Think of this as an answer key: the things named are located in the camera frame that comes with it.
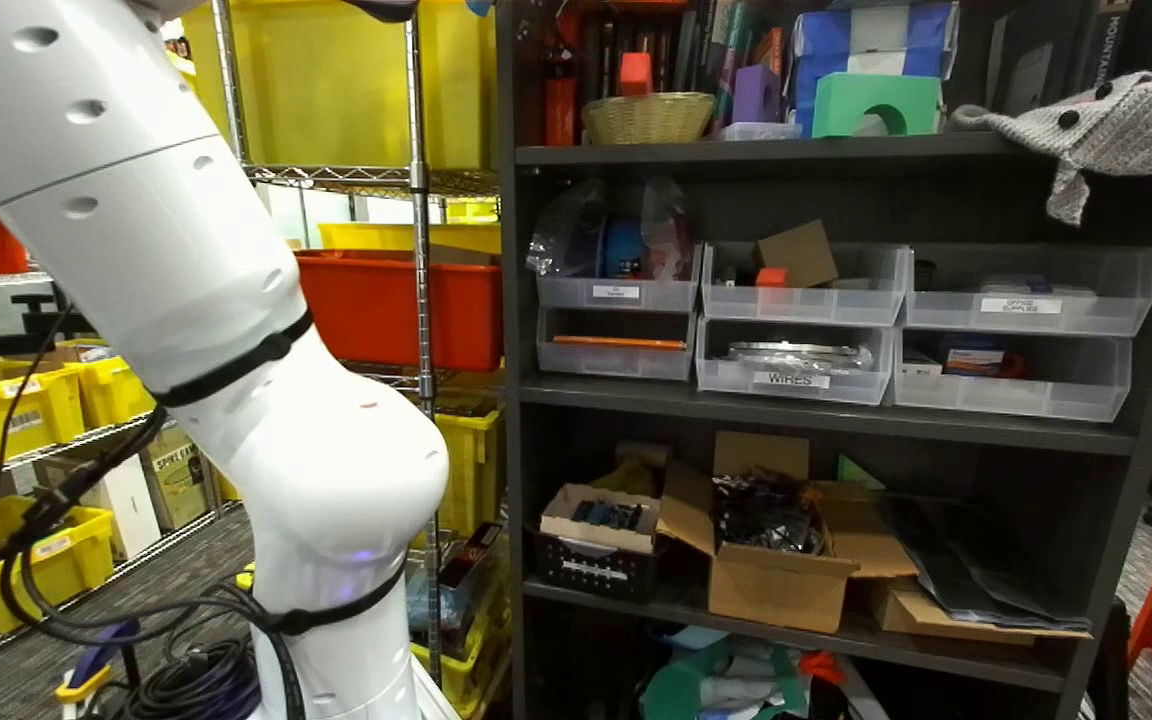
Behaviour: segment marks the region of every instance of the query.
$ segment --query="yellow bin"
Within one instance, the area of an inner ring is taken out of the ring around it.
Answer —
[[[222,128],[224,88],[207,8],[188,22],[198,95]],[[233,0],[251,166],[408,166],[405,23],[345,0]],[[496,22],[419,0],[432,169],[492,169]]]
[[[0,437],[5,437],[5,417],[13,409],[19,379],[0,379]],[[67,372],[40,372],[24,383],[19,405],[7,424],[7,453],[40,453],[54,443],[67,443],[84,437],[84,402],[78,394],[78,379]]]
[[[411,224],[319,224],[319,233],[326,233],[326,248],[366,248],[366,251],[411,251],[415,248]],[[499,227],[496,224],[432,224],[429,243],[499,258]]]
[[[480,720],[492,707],[499,678],[510,670],[510,608],[506,608],[506,573],[492,573],[464,643],[442,658],[443,695],[462,720]]]
[[[84,389],[91,427],[130,424],[154,414],[154,397],[124,358],[67,366]]]
[[[24,524],[28,496],[5,496],[0,501],[0,549],[7,537]],[[78,509],[67,511],[67,524],[54,537],[45,537],[33,549],[33,576],[48,604],[63,604],[79,591],[99,587],[112,576],[112,511],[104,509]],[[13,576],[18,602],[38,617],[38,604],[24,591],[19,569]],[[0,632],[18,632],[19,622],[7,612],[0,598]]]
[[[442,532],[471,537],[499,511],[499,414],[436,417],[449,443],[449,491]]]

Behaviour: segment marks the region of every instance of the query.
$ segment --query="black cable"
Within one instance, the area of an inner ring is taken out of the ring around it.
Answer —
[[[278,666],[279,666],[279,678],[284,678],[284,695],[290,695],[290,720],[305,720],[305,689],[302,689],[302,678],[298,678],[292,647],[290,647],[290,639],[278,632],[278,617],[263,612],[250,591],[224,587],[224,598],[198,598],[198,602],[177,602],[177,604],[141,608],[141,612],[131,612],[135,622],[161,617],[161,612],[177,612],[177,617],[165,622],[161,630],[146,630],[146,632],[135,632],[135,638],[117,638],[117,639],[104,638],[104,639],[99,639],[99,638],[67,632],[67,630],[56,626],[56,622],[38,622],[38,617],[28,617],[28,612],[19,608],[19,598],[18,598],[13,579],[7,579],[13,569],[18,569],[18,560],[33,564],[33,544],[28,544],[28,549],[13,549],[13,551],[5,556],[0,598],[5,598],[7,612],[13,612],[19,626],[38,630],[40,638],[54,638],[54,639],[63,639],[63,643],[110,643],[110,647],[146,643],[146,639],[158,639],[158,638],[170,638],[170,632],[185,630],[185,622],[188,622],[191,612],[201,612],[201,608],[222,608],[222,612],[233,612],[233,617],[250,622],[251,630],[261,630],[261,632],[268,638],[268,643],[274,643],[274,652],[278,652]]]
[[[130,694],[121,715],[130,720],[227,720],[251,715],[261,705],[261,678],[251,638],[191,647],[185,661],[161,670],[146,689]]]
[[[24,377],[18,379],[18,394],[13,394],[13,405],[5,414],[5,424],[0,424],[0,496],[5,496],[5,475],[7,475],[7,443],[13,443],[13,420],[18,420],[18,409],[19,409],[19,397],[28,389],[28,379],[40,372],[48,350],[56,344],[62,329],[63,329],[63,300],[56,300],[56,323],[45,331],[40,350],[33,354]]]

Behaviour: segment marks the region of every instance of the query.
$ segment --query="white cloth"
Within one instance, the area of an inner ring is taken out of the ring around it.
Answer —
[[[966,105],[956,120],[968,128],[990,123],[1031,152],[1055,155],[1050,215],[1062,224],[1083,220],[1093,198],[1083,174],[1152,175],[1152,71],[1117,77],[1021,117]]]

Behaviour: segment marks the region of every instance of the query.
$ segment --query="metal shelving unit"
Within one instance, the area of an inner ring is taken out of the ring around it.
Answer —
[[[411,192],[408,169],[250,169],[251,185],[279,185],[279,187],[326,187],[326,192]],[[492,198],[492,174],[455,174],[455,169],[429,169],[429,192],[436,198]]]
[[[244,128],[244,83],[235,70],[235,35],[233,35],[233,8],[227,0],[207,0],[213,8],[213,35],[222,51],[222,91],[227,109],[233,148],[250,166],[250,128]],[[290,187],[327,187],[327,192],[382,192],[382,198],[408,198],[411,200],[411,233],[415,233],[415,372],[401,377],[405,394],[436,417],[436,369],[432,369],[432,192],[442,198],[489,198],[496,192],[492,174],[477,169],[429,169],[423,148],[423,71],[419,71],[419,12],[405,23],[405,88],[408,88],[408,169],[261,169],[250,166],[251,185],[290,185]],[[442,622],[442,511],[429,524],[429,617]],[[442,680],[442,632],[429,632],[429,672]]]
[[[104,443],[104,439],[117,439],[117,437],[124,437],[124,433],[135,433],[141,424],[146,424],[146,417],[141,417],[141,420],[130,420],[130,424],[91,427],[91,433],[78,437],[74,443],[56,443],[56,449],[40,449],[40,453],[19,453],[19,455],[5,462],[5,470],[0,470],[0,496],[13,489],[13,474],[33,470],[33,465],[40,465],[40,462],[90,453],[90,449],[95,449],[95,443]],[[191,537],[204,532],[217,518],[224,518],[224,505],[217,501],[213,489],[204,489],[204,518],[198,518],[198,520],[188,520],[185,530],[161,537],[161,542],[158,542],[154,549],[146,549],[135,560],[117,564],[117,573],[110,576],[110,585],[124,579],[130,573],[146,569],[148,560],[165,556],[170,549],[191,542]],[[95,598],[95,591],[84,591],[84,598],[78,598],[78,602],[67,602],[67,604],[56,604],[56,612],[78,608],[79,602],[90,602],[90,598]],[[24,630],[19,630],[19,632],[5,632],[5,638],[0,638],[0,647],[7,647],[7,643],[19,639],[19,638],[24,638]]]
[[[545,206],[602,175],[634,213],[645,175],[672,175],[700,242],[752,242],[824,220],[837,243],[1152,243],[1152,179],[1095,179],[1083,227],[1043,220],[1052,159],[991,131],[917,139],[747,139],[656,148],[545,148],[545,32],[560,0],[499,5],[499,185],[510,350],[510,549],[518,585],[514,715],[629,707],[659,658],[636,652],[680,626],[788,639],[864,661],[910,715],[976,695],[972,715],[1077,715],[1095,639],[991,647],[890,638],[864,612],[846,632],[788,632],[707,612],[705,579],[656,576],[648,602],[607,602],[540,579],[533,537],[566,482],[607,474],[620,439],[672,443],[707,470],[717,427],[824,439],[900,491],[946,491],[984,509],[1030,569],[1082,602],[1101,638],[1152,475],[1152,316],[1134,341],[1134,397],[1114,424],[1052,424],[966,414],[837,409],[758,397],[700,397],[689,383],[547,377],[535,366],[540,291],[523,266]],[[1052,23],[1069,47],[1082,23]]]
[[[84,602],[99,598],[104,587],[121,585],[124,576],[131,576],[135,569],[161,560],[165,551],[171,551],[177,544],[201,537],[204,530],[213,530],[224,511],[233,509],[207,509],[204,518],[188,520],[185,530],[177,530],[171,537],[158,542],[154,549],[146,549],[135,560],[112,569],[112,576],[95,587],[95,591],[84,591],[78,602],[63,602],[56,604],[56,612],[67,612],[67,608],[79,608]],[[0,647],[18,643],[19,638],[28,638],[28,630],[19,632],[5,632],[0,638]]]

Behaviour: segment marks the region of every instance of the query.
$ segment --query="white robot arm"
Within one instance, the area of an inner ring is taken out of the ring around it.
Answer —
[[[327,358],[284,235],[154,32],[188,5],[0,0],[0,215],[242,483],[255,602],[341,608],[401,573],[449,453],[419,409]],[[263,639],[255,661],[261,720],[279,720]],[[312,720],[419,715],[405,585],[298,638],[292,661]]]

